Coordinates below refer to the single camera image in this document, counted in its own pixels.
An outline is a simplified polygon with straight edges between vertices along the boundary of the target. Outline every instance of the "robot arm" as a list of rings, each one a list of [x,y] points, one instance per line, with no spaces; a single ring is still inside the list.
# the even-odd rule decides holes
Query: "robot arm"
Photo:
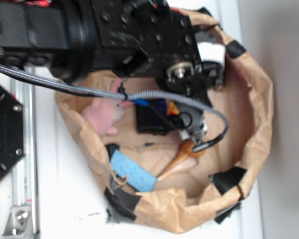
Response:
[[[217,43],[165,0],[54,0],[49,7],[0,2],[0,64],[45,66],[66,83],[112,70],[121,78],[155,77],[163,90],[211,105],[207,90],[223,83],[224,67],[204,60],[206,42]],[[199,148],[203,111],[186,111],[192,115],[188,137]]]

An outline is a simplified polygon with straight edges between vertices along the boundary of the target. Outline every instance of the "blue sponge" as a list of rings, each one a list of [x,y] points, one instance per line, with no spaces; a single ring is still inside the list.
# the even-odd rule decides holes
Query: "blue sponge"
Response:
[[[119,177],[127,176],[127,183],[139,192],[151,192],[157,183],[155,176],[118,150],[112,154],[111,167]]]

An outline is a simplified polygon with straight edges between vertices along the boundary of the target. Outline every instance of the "white wall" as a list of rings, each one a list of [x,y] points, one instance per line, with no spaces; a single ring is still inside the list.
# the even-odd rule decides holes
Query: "white wall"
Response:
[[[299,238],[299,0],[239,0],[243,41],[274,81],[272,150],[260,175],[266,239]]]

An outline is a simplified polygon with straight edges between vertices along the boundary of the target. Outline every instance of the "cable tie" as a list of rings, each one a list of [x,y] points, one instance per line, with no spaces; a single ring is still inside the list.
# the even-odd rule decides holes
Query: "cable tie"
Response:
[[[118,93],[124,95],[124,100],[123,101],[127,101],[128,100],[128,94],[126,94],[126,92],[125,92],[125,88],[123,86],[123,83],[121,83],[120,87],[118,88]]]

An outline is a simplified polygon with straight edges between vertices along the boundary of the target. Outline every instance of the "white table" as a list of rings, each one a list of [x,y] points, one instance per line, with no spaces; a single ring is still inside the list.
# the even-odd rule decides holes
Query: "white table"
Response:
[[[205,6],[222,22],[225,31],[241,41],[236,0],[169,0],[171,6],[199,9]],[[46,69],[37,74],[48,76]],[[0,76],[0,82],[8,81]],[[222,238],[262,239],[258,183],[242,202],[242,209],[218,225],[204,223],[187,233],[175,235],[163,230],[127,223],[106,223],[106,201],[77,145],[71,138],[55,103],[53,90],[36,88],[39,217],[41,239],[129,238]],[[0,235],[11,201],[11,175],[0,183]]]

